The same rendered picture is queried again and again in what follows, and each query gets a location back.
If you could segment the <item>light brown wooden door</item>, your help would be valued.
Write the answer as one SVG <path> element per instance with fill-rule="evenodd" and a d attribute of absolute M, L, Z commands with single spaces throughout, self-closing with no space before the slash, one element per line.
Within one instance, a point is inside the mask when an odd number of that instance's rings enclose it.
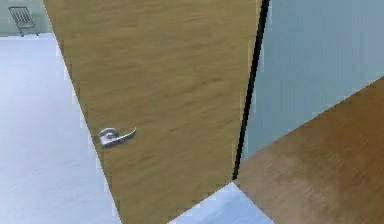
<path fill-rule="evenodd" d="M 122 224 L 232 178 L 261 0 L 43 0 Z"/>

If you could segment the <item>grey slatted chair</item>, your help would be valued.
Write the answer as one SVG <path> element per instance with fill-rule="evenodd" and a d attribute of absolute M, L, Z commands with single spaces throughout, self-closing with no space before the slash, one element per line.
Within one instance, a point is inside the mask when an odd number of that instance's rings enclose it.
<path fill-rule="evenodd" d="M 21 37 L 25 36 L 25 30 L 28 29 L 33 29 L 36 36 L 40 35 L 36 24 L 26 6 L 10 6 L 8 10 Z"/>

